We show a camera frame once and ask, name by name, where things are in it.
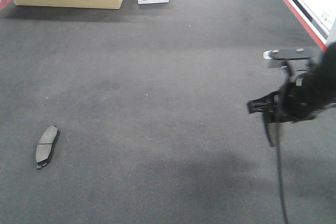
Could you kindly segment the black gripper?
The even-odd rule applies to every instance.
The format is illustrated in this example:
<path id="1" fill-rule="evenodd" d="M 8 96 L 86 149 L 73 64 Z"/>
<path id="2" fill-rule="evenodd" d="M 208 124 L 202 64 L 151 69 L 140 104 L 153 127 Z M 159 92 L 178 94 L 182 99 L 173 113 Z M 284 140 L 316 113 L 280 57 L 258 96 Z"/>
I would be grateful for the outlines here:
<path id="1" fill-rule="evenodd" d="M 260 112 L 276 116 L 282 122 L 305 121 L 313 118 L 335 102 L 335 73 L 304 73 L 295 82 L 284 84 L 281 89 L 259 99 L 247 102 L 249 114 Z"/>

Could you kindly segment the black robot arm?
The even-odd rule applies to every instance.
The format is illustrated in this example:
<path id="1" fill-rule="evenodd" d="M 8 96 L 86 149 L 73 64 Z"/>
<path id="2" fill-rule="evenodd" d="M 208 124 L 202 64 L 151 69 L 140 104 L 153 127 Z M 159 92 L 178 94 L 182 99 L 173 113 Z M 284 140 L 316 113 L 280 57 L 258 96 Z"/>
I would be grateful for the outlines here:
<path id="1" fill-rule="evenodd" d="M 269 68 L 284 68 L 287 79 L 279 90 L 247 102 L 249 114 L 261 113 L 267 123 L 311 120 L 335 103 L 335 43 L 318 61 L 312 50 L 283 49 L 264 53 Z"/>

